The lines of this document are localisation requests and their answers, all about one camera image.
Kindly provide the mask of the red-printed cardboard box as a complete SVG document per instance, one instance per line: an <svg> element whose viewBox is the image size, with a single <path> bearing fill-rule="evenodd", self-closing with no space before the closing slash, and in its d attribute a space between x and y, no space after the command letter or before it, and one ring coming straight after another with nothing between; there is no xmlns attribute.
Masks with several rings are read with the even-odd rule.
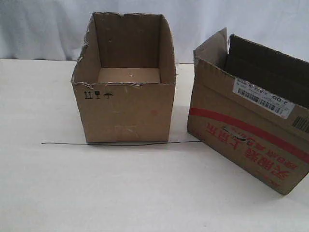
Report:
<svg viewBox="0 0 309 232"><path fill-rule="evenodd" d="M309 64L222 29L194 50L187 131L282 195L309 173Z"/></svg>

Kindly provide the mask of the open torn cardboard box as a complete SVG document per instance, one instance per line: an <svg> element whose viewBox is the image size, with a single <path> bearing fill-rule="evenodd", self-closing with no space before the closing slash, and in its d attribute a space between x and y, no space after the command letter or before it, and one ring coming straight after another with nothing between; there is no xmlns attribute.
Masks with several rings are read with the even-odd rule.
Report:
<svg viewBox="0 0 309 232"><path fill-rule="evenodd" d="M176 86L166 18L93 12L71 84L87 143L166 142Z"/></svg>

